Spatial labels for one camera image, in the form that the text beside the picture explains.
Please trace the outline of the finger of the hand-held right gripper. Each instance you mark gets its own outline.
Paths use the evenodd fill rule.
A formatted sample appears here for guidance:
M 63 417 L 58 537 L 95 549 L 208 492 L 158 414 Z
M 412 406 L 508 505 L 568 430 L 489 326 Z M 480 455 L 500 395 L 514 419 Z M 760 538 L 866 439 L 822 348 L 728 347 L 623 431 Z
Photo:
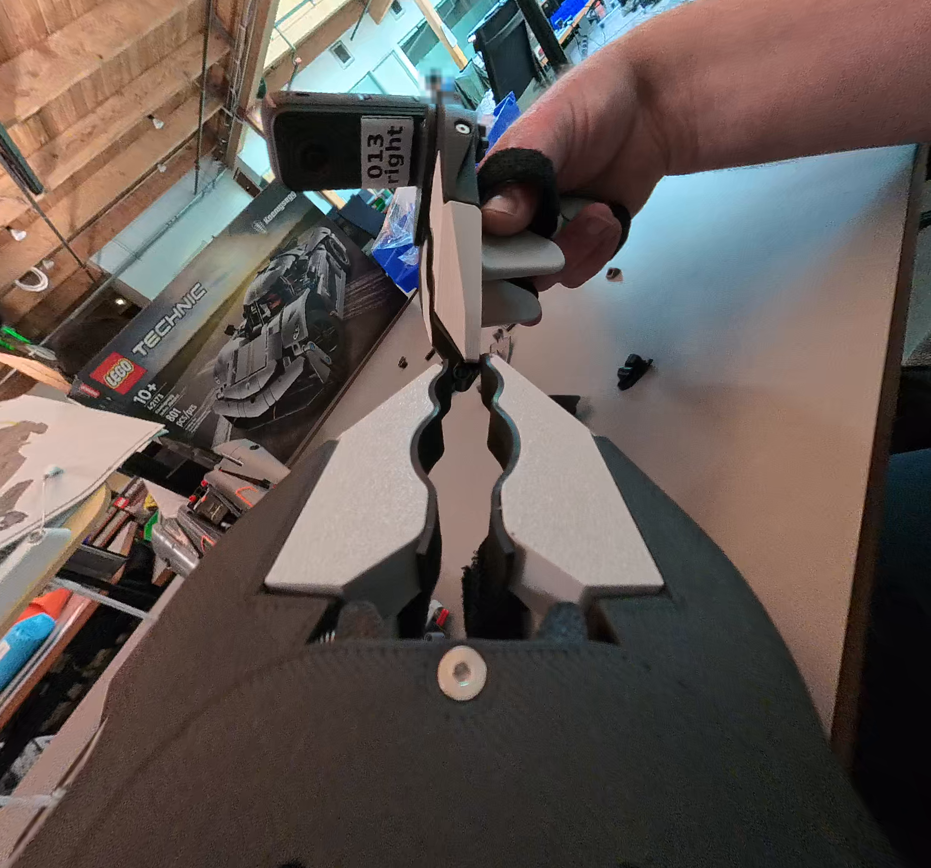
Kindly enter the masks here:
M 482 337 L 482 212 L 443 193 L 436 157 L 427 238 L 427 336 L 439 355 L 479 361 Z
M 429 344 L 436 354 L 451 364 L 462 362 L 447 328 L 435 311 L 434 285 L 434 216 L 443 207 L 441 185 L 423 188 L 417 216 L 417 247 L 419 257 L 418 295 Z

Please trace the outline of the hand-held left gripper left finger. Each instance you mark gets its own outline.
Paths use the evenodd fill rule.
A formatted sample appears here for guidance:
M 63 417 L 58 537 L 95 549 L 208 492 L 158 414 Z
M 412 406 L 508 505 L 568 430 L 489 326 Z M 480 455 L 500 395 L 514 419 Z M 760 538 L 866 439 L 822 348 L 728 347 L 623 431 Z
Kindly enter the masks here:
M 436 513 L 415 440 L 439 415 L 434 363 L 336 440 L 264 578 L 272 593 L 365 601 L 397 616 L 422 590 L 417 550 Z

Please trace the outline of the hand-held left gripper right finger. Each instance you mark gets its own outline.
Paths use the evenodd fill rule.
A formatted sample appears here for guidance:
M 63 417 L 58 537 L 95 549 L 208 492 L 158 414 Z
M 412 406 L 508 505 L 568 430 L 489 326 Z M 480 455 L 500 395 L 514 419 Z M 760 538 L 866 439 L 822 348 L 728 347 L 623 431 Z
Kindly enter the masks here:
M 523 603 L 656 595 L 664 581 L 595 436 L 501 358 L 483 358 L 492 496 L 487 569 Z

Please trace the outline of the person's right forearm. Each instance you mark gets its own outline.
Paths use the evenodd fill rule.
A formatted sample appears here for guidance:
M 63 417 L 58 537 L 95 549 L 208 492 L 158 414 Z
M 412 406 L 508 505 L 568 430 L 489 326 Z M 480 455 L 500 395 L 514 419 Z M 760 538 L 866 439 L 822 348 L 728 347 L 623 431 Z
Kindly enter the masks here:
M 929 143 L 929 0 L 699 0 L 623 48 L 637 183 Z

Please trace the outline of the partly built lego car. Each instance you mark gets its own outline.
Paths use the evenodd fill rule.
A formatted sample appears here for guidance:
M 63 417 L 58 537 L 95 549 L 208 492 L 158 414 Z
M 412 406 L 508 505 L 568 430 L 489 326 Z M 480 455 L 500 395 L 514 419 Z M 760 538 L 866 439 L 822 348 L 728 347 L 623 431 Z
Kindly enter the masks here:
M 147 481 L 156 503 L 151 530 L 155 556 L 186 578 L 239 519 L 289 474 L 289 468 L 261 444 L 247 439 L 217 444 L 209 470 L 187 498 Z

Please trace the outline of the lego set box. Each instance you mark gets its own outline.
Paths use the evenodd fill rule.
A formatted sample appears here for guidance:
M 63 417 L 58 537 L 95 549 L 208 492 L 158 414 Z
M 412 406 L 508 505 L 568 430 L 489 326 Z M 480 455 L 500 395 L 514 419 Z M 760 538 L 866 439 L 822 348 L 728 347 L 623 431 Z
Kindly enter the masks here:
M 318 431 L 402 311 L 371 248 L 386 214 L 322 211 L 272 183 L 77 373 L 69 397 L 202 450 L 244 438 L 281 461 Z

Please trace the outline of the person's right hand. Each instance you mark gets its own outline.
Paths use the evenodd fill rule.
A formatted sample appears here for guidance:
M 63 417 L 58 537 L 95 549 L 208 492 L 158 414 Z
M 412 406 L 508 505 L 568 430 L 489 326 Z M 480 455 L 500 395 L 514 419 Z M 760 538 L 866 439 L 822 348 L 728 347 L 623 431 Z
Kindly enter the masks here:
M 586 202 L 558 232 L 546 225 L 564 266 L 534 277 L 531 292 L 575 288 L 595 276 L 669 171 L 671 52 L 646 30 L 630 32 L 566 73 L 486 155 L 484 234 L 529 231 L 548 190 Z

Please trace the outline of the black office chair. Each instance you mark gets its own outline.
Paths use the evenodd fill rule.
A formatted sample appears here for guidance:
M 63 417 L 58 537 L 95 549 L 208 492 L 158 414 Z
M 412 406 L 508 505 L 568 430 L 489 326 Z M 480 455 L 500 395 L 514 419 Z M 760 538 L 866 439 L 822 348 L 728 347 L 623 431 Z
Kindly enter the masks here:
M 519 99 L 543 73 L 530 44 L 526 20 L 515 0 L 501 0 L 476 26 L 473 48 L 482 55 L 495 103 Z

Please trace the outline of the black ribbed disc pole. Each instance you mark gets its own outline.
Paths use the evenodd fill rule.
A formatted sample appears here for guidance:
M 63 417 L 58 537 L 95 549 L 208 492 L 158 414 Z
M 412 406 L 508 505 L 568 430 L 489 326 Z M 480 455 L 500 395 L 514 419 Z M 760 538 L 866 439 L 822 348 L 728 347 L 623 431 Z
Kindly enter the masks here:
M 569 68 L 569 60 L 542 11 L 540 2 L 537 0 L 516 0 L 516 2 L 535 40 L 542 48 L 548 67 L 557 78 L 560 78 Z

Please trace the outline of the blue cylindrical pouch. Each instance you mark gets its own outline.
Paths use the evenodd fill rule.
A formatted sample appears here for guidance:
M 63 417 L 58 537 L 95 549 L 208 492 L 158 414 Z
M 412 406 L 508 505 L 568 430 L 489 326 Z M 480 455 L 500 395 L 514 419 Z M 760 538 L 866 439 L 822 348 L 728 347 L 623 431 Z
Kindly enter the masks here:
M 53 633 L 73 593 L 64 587 L 31 600 L 1 640 L 1 691 Z

